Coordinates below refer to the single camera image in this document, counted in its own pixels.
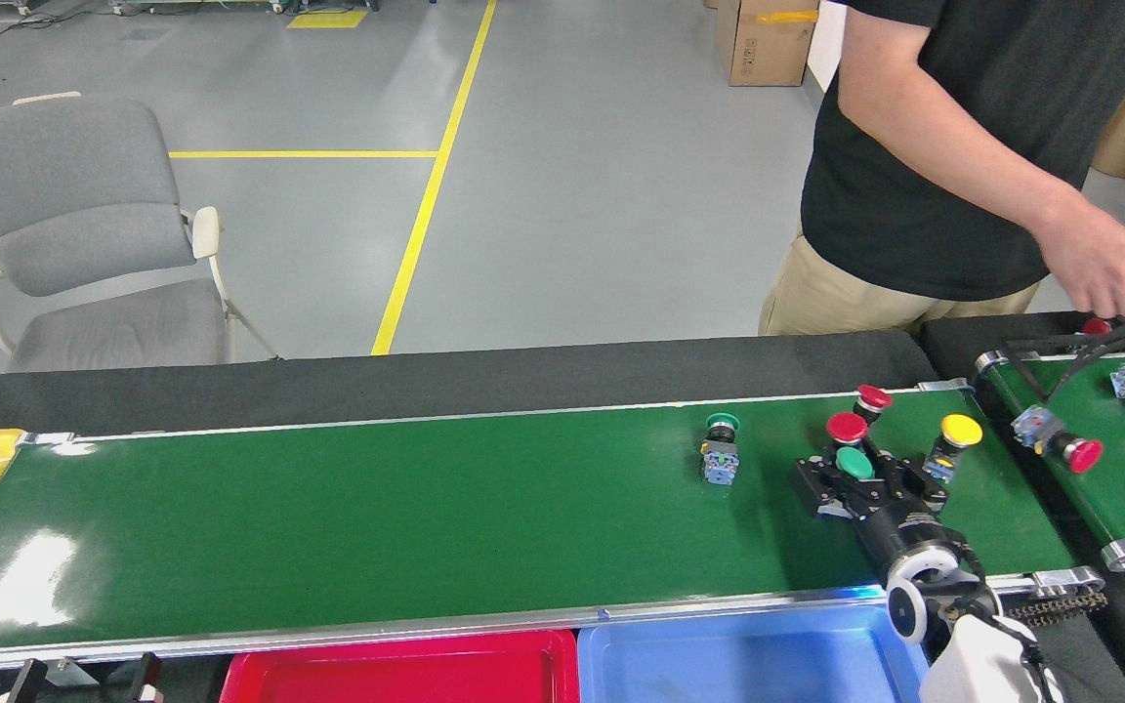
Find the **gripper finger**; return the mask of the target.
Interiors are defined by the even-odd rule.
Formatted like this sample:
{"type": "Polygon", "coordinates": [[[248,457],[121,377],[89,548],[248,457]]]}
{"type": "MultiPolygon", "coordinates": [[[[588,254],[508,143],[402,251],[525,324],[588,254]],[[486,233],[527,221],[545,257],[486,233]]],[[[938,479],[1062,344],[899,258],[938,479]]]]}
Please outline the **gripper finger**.
{"type": "Polygon", "coordinates": [[[27,659],[15,676],[12,688],[0,694],[0,703],[35,702],[48,684],[50,666],[45,660],[27,659]]]}
{"type": "Polygon", "coordinates": [[[143,654],[138,664],[137,675],[130,682],[130,702],[162,702],[162,691],[158,685],[162,672],[161,659],[155,654],[143,654]]]}

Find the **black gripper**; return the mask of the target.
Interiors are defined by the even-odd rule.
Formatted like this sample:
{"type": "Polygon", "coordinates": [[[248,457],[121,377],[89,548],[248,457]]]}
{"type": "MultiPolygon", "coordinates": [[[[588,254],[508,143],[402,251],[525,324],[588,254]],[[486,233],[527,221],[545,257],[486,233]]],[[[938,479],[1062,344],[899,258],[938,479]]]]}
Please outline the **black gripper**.
{"type": "Polygon", "coordinates": [[[883,586],[896,579],[956,580],[960,555],[937,519],[950,501],[920,460],[880,456],[879,476],[894,501],[878,506],[878,480],[865,453],[796,459],[793,485],[817,516],[852,519],[855,533],[883,586]]]}

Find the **person's right hand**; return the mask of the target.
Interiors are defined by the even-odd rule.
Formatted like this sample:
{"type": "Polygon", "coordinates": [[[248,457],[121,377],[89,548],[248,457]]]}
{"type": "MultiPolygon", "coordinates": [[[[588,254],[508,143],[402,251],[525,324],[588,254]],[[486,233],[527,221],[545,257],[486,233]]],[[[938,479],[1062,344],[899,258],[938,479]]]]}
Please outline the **person's right hand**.
{"type": "Polygon", "coordinates": [[[1032,235],[1076,310],[1125,316],[1125,226],[1076,193],[1032,235]]]}

